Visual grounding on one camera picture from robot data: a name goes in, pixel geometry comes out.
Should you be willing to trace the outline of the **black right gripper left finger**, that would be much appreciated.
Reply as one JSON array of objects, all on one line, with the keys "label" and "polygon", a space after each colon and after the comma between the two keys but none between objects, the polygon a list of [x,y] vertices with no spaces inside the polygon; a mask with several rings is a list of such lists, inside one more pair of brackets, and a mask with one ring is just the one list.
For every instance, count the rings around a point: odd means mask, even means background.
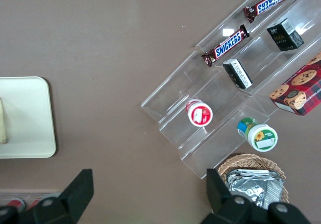
[{"label": "black right gripper left finger", "polygon": [[57,197],[45,197],[22,212],[1,206],[1,223],[77,223],[93,195],[92,169],[83,169]]}]

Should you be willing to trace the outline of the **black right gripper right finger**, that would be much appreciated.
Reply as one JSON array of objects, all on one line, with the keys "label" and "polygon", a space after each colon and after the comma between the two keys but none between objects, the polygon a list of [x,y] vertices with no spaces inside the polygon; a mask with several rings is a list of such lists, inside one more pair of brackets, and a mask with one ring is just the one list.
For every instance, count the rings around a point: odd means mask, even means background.
[{"label": "black right gripper right finger", "polygon": [[206,192],[213,212],[204,223],[310,223],[292,204],[274,202],[265,210],[244,197],[232,195],[215,169],[207,169]]}]

